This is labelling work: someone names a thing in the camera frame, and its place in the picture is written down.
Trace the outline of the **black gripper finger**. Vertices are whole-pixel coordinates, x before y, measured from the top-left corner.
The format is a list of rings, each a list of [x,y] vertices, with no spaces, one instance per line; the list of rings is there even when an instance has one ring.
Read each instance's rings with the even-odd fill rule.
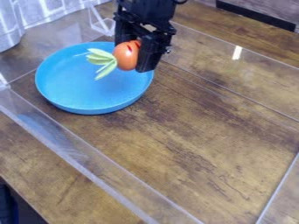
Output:
[[[138,54],[135,70],[139,73],[155,70],[162,56],[170,52],[171,35],[154,32],[142,37],[142,46]]]
[[[115,29],[115,45],[118,46],[120,43],[136,40],[139,38],[140,33],[138,31],[138,23],[118,20]]]

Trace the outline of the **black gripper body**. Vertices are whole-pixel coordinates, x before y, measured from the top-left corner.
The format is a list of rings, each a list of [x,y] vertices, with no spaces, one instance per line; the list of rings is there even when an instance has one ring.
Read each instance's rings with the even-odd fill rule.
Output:
[[[174,17],[175,0],[116,0],[115,21],[138,23],[140,38],[154,32],[174,35],[170,20]]]

